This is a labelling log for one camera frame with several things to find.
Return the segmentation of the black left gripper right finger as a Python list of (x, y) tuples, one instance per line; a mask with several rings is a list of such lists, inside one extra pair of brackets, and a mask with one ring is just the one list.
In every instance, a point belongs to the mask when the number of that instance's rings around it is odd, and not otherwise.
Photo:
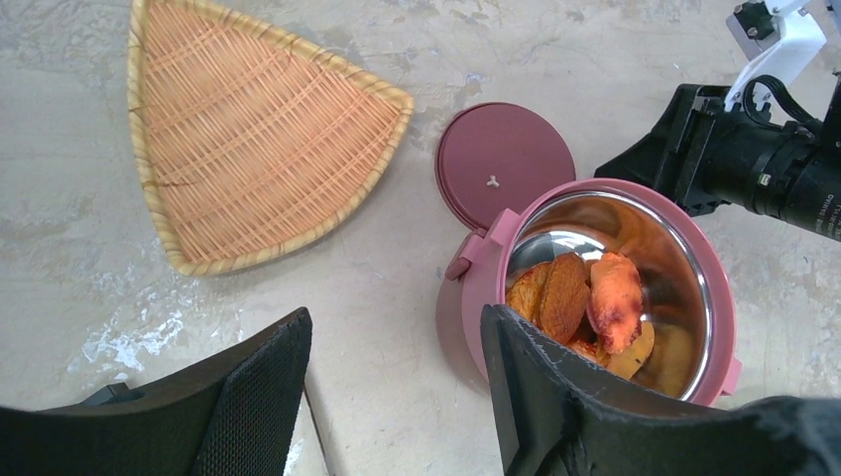
[(836, 399), (771, 397), (720, 411), (625, 381), (506, 306), (485, 306), (480, 330), (508, 475), (840, 471)]

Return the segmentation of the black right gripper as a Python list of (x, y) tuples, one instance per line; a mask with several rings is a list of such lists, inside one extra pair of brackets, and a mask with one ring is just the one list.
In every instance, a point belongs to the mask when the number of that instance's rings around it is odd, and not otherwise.
[(741, 99), (714, 115), (707, 137), (707, 87), (680, 85), (651, 132), (594, 175), (643, 185), (676, 204), (705, 204), (709, 193), (839, 240), (840, 92), (823, 119), (777, 78), (749, 80)]

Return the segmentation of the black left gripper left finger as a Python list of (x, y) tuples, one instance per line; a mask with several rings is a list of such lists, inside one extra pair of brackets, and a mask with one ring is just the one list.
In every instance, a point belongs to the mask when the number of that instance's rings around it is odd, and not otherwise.
[(99, 404), (1, 412), (5, 475), (280, 475), (312, 321), (298, 308), (251, 338)]

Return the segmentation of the orange fried cutlet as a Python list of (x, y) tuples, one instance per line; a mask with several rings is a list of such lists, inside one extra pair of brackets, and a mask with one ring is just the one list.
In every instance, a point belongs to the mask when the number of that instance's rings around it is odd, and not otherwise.
[(574, 253), (558, 255), (543, 285), (539, 319), (542, 331), (565, 344), (584, 316), (590, 289), (584, 261)]

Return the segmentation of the orange fried chicken wing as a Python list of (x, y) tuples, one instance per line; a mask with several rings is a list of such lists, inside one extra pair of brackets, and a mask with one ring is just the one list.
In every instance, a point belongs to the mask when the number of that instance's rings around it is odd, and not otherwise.
[(634, 262), (619, 253), (604, 253), (590, 267), (587, 316), (603, 349), (619, 354), (642, 332), (644, 293)]

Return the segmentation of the dark red round lid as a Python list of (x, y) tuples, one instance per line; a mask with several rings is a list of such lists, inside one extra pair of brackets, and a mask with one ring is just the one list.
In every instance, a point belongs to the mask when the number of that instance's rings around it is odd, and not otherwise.
[(536, 112), (507, 102), (456, 113), (437, 144), (434, 173), (447, 207), (471, 230), (486, 230), (503, 210), (521, 213), (576, 180), (557, 130)]

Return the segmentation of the steel food tongs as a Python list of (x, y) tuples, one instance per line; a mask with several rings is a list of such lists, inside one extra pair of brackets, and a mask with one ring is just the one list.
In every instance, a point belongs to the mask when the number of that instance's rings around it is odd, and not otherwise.
[(327, 474), (330, 476), (338, 475), (341, 464), (336, 456), (332, 430), (323, 400), (314, 385), (305, 384), (303, 392), (310, 408), (312, 423), (318, 437)]

